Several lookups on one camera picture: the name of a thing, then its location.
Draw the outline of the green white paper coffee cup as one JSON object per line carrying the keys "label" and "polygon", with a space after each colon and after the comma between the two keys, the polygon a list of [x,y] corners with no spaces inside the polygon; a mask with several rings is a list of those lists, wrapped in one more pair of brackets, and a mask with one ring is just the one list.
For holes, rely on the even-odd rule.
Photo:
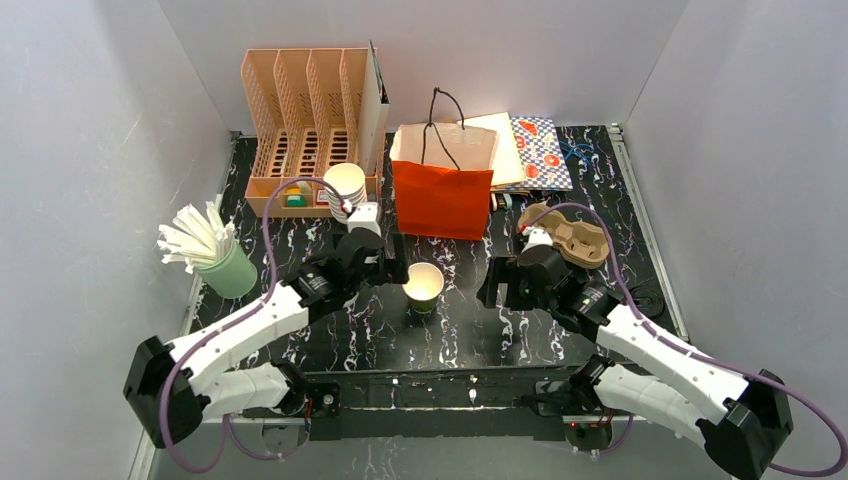
{"label": "green white paper coffee cup", "polygon": [[427,262],[411,264],[407,270],[408,281],[403,291],[409,307],[418,313],[432,311],[444,288],[444,276],[440,268]]}

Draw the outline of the brown pulp cup carrier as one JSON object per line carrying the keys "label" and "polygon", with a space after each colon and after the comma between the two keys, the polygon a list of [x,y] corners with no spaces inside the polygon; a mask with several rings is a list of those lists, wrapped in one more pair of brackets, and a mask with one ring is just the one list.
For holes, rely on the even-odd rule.
{"label": "brown pulp cup carrier", "polygon": [[569,262],[585,268],[600,267],[610,255],[609,241],[601,227],[584,222],[569,221],[559,211],[553,211],[535,223],[552,239],[553,247]]}

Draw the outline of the orange paper bag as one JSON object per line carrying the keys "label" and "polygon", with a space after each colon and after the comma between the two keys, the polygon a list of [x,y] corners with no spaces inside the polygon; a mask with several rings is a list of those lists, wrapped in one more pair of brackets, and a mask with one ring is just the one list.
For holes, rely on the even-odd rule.
{"label": "orange paper bag", "polygon": [[437,122],[398,127],[390,151],[398,230],[480,241],[489,218],[496,131]]}

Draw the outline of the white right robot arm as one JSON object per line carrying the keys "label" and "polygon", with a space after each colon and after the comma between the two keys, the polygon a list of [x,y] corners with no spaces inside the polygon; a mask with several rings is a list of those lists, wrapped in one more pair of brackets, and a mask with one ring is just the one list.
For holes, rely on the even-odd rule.
{"label": "white right robot arm", "polygon": [[541,382],[522,397],[541,416],[569,409],[626,411],[657,423],[702,447],[737,479],[759,479],[793,430],[779,378],[758,378],[700,362],[684,342],[648,319],[637,318],[624,297],[589,280],[554,248],[536,245],[516,257],[490,260],[477,292],[487,308],[543,310],[564,329],[624,355],[633,372],[598,354],[565,381]]}

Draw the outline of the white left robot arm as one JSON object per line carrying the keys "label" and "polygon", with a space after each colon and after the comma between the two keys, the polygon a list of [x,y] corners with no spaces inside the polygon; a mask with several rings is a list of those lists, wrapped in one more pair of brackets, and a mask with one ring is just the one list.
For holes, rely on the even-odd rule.
{"label": "white left robot arm", "polygon": [[241,370],[259,348],[345,308],[365,287],[409,279],[406,239],[355,227],[334,240],[333,251],[305,260],[269,292],[190,335],[157,336],[136,348],[123,396],[156,448],[178,444],[205,420],[252,408],[297,411],[308,382],[284,361]]}

